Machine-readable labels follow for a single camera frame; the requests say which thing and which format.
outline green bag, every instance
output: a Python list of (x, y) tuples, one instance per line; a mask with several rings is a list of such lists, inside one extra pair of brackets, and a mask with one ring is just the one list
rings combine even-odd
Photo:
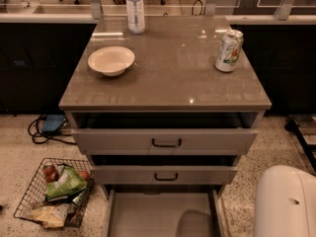
[(63, 165), (56, 182), (47, 184), (47, 197), (73, 196), (87, 187), (87, 182), (70, 166)]

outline white appliance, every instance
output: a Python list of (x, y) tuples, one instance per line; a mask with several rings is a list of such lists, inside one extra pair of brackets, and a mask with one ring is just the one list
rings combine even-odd
[(316, 177), (271, 167), (258, 183), (255, 211), (255, 237), (316, 236)]

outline power adapter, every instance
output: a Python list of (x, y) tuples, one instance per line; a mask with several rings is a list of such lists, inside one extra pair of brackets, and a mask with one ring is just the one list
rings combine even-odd
[(58, 134), (65, 121), (65, 115), (48, 115), (41, 127), (41, 133), (44, 135)]

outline ceramic bowl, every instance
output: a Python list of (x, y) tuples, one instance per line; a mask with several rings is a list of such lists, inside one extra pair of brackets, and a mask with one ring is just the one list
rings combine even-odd
[(88, 59), (89, 66), (106, 76), (121, 75), (135, 59), (134, 53), (122, 46), (108, 46), (92, 53)]

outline plastic bottle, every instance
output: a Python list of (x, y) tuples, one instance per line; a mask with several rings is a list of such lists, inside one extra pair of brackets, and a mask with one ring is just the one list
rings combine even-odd
[(145, 31), (144, 0), (126, 0), (129, 30), (134, 34)]

